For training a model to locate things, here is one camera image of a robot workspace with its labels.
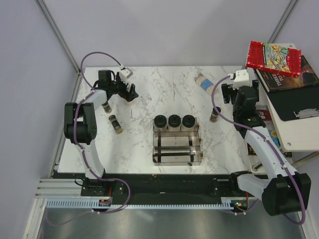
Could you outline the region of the black knob-lid glass jar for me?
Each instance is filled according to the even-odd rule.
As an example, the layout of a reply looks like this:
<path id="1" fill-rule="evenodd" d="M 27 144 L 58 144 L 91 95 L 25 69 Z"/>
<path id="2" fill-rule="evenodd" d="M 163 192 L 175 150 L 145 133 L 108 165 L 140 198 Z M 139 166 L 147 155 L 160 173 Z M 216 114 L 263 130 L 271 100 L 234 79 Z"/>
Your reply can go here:
<path id="1" fill-rule="evenodd" d="M 153 131 L 161 132 L 167 129 L 167 119 L 163 115 L 157 115 L 153 120 Z"/>

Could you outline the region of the lying black-cap spice bottle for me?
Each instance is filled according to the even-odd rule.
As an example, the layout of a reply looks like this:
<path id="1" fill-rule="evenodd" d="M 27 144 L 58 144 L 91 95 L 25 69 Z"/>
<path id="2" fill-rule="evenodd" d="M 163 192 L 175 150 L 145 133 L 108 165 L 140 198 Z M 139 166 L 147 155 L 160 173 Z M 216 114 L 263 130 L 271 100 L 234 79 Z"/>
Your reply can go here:
<path id="1" fill-rule="evenodd" d="M 121 127 L 120 123 L 118 122 L 115 115 L 110 115 L 109 121 L 110 121 L 112 127 L 114 128 L 116 134 L 121 134 L 123 132 L 123 129 L 122 129 L 122 127 Z"/>

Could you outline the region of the black clipboard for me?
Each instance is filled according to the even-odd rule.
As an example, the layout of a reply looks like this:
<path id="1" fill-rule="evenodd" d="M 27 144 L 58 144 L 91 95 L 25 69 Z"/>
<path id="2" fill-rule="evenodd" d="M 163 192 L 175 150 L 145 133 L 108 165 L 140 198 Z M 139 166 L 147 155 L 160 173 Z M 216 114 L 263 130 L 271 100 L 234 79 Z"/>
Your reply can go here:
<path id="1" fill-rule="evenodd" d="M 309 86 L 267 93 L 282 121 L 319 116 L 319 87 Z"/>

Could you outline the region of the clear three-slot organizer tray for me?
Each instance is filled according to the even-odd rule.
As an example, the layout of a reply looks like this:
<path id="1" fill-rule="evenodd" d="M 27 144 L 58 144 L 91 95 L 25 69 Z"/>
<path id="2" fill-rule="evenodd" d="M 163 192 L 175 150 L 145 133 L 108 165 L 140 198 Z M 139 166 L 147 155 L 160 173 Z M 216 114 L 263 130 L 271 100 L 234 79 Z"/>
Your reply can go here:
<path id="1" fill-rule="evenodd" d="M 156 166 L 198 166 L 203 158 L 200 144 L 197 118 L 194 131 L 169 131 L 168 127 L 166 131 L 153 131 L 153 163 Z"/>

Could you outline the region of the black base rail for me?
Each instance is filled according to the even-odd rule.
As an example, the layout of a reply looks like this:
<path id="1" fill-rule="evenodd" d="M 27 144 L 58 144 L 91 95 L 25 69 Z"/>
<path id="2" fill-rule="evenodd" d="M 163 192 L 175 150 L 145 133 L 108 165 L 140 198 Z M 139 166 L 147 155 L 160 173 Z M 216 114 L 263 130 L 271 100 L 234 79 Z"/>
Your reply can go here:
<path id="1" fill-rule="evenodd" d="M 104 197 L 115 204 L 217 204 L 222 198 L 252 198 L 235 189 L 229 174 L 105 174 L 103 178 L 114 179 Z"/>

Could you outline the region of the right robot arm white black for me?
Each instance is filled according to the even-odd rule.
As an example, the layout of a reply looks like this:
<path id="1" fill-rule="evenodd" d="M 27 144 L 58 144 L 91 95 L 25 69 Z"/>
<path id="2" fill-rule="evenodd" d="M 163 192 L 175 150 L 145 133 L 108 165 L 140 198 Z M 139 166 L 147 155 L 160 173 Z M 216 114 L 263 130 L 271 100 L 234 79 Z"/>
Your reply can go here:
<path id="1" fill-rule="evenodd" d="M 232 85 L 221 86 L 224 102 L 233 106 L 233 120 L 236 130 L 254 149 L 264 166 L 267 179 L 260 179 L 252 173 L 235 173 L 236 179 L 228 183 L 228 190 L 234 196 L 247 192 L 258 198 L 270 216 L 301 212 L 298 222 L 303 224 L 308 207 L 311 179 L 300 174 L 283 156 L 271 139 L 264 121 L 256 112 L 259 100 L 258 83 L 241 86 L 234 90 Z"/>

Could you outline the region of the white side table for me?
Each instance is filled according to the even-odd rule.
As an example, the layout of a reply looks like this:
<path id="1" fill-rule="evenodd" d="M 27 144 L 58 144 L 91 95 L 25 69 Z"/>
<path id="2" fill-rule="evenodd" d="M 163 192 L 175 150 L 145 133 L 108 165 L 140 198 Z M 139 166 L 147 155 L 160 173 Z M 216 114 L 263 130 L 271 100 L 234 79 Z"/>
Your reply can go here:
<path id="1" fill-rule="evenodd" d="M 282 121 L 275 112 L 266 91 L 265 96 L 275 129 L 278 133 L 281 149 L 288 152 L 318 151 L 319 117 Z"/>

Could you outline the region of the black-cap spice bottle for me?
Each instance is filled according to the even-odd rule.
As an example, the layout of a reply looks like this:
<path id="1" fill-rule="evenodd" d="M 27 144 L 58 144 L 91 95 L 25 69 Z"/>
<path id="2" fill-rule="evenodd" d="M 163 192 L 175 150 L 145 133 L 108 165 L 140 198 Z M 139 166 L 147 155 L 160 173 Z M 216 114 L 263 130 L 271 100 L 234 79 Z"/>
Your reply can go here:
<path id="1" fill-rule="evenodd" d="M 112 108 L 110 107 L 108 102 L 105 102 L 104 104 L 102 104 L 102 107 L 105 113 L 110 114 L 112 112 Z"/>
<path id="2" fill-rule="evenodd" d="M 123 132 L 123 129 L 122 129 L 122 127 L 121 127 L 120 123 L 118 122 L 115 115 L 110 115 L 109 121 L 110 121 L 112 127 L 114 128 L 116 134 L 121 134 Z"/>
<path id="3" fill-rule="evenodd" d="M 212 122 L 212 123 L 217 122 L 218 116 L 219 116 L 219 114 L 218 114 L 217 110 L 215 108 L 213 108 L 211 116 L 209 118 L 210 122 Z"/>

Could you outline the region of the dark hardcover book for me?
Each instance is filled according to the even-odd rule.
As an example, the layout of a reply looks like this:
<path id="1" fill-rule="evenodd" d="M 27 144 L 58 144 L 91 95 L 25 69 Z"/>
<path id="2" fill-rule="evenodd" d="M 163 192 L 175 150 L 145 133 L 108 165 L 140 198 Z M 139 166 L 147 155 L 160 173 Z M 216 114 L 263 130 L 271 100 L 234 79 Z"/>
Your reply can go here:
<path id="1" fill-rule="evenodd" d="M 297 78 L 254 70 L 267 93 L 316 86 L 319 78 L 304 55 L 301 56 L 301 72 Z"/>

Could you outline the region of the blue-label bottle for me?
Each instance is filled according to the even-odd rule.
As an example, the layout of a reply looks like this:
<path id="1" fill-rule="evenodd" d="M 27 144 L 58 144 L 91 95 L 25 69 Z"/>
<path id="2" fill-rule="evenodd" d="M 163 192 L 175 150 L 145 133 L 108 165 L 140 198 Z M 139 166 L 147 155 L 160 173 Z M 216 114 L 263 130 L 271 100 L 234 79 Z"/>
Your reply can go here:
<path id="1" fill-rule="evenodd" d="M 202 73 L 196 75 L 194 81 L 211 97 L 215 84 Z"/>
<path id="2" fill-rule="evenodd" d="M 132 101 L 125 101 L 125 104 L 128 105 L 128 106 L 131 106 L 131 105 L 134 105 L 135 104 L 135 100 L 132 100 Z"/>

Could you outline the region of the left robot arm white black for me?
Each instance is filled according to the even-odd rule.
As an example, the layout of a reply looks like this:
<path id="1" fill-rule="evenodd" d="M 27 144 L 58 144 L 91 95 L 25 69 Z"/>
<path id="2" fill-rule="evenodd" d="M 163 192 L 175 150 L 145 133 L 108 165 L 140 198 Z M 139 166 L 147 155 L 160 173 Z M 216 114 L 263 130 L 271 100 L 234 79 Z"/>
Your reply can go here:
<path id="1" fill-rule="evenodd" d="M 111 111 L 109 100 L 118 95 L 131 102 L 139 95 L 135 85 L 128 79 L 132 71 L 122 67 L 119 72 L 112 70 L 98 71 L 98 80 L 92 85 L 87 96 L 78 102 L 69 102 L 64 106 L 64 136 L 78 150 L 85 169 L 82 179 L 82 195 L 107 196 L 110 192 L 108 182 L 104 179 L 105 168 L 99 159 L 95 139 L 98 133 L 96 110 L 103 108 L 106 113 Z"/>

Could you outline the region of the red children's book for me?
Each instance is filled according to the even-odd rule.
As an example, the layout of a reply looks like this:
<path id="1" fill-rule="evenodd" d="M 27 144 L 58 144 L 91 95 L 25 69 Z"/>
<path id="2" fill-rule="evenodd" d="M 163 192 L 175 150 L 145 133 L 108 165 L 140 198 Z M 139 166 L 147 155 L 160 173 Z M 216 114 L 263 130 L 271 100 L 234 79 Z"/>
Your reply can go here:
<path id="1" fill-rule="evenodd" d="M 301 73 L 301 53 L 298 49 L 251 41 L 246 67 L 296 78 Z"/>

